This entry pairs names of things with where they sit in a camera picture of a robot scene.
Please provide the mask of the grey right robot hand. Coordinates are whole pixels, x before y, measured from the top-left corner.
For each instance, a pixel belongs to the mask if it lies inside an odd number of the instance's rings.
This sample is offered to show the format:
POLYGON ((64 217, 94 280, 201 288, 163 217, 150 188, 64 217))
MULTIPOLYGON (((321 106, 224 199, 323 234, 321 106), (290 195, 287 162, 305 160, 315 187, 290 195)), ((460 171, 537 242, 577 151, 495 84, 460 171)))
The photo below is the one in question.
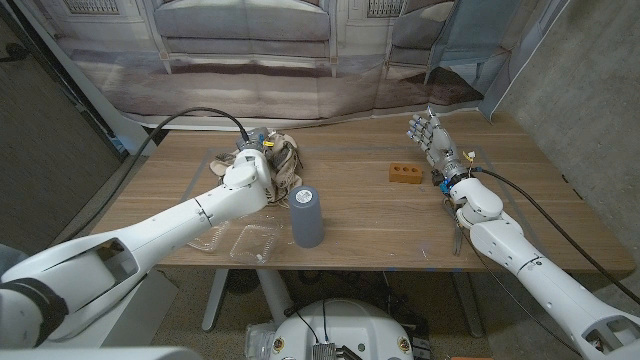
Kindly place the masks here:
POLYGON ((468 170, 460 160, 455 142, 431 109, 428 109, 426 117, 413 115, 407 135, 425 152, 427 161, 433 168, 432 182, 435 186, 440 186, 447 192, 457 182, 468 177, 468 170))

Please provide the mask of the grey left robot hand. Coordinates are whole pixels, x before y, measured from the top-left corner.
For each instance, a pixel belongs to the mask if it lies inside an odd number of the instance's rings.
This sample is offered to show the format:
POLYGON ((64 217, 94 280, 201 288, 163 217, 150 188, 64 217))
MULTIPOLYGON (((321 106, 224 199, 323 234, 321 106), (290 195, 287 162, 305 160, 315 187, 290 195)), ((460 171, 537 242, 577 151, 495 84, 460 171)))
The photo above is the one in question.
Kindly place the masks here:
POLYGON ((236 146, 239 151, 246 149, 253 149, 264 152, 267 145, 266 141, 269 140, 269 129, 266 127, 258 127, 246 131, 246 135, 241 135, 236 140, 236 146))

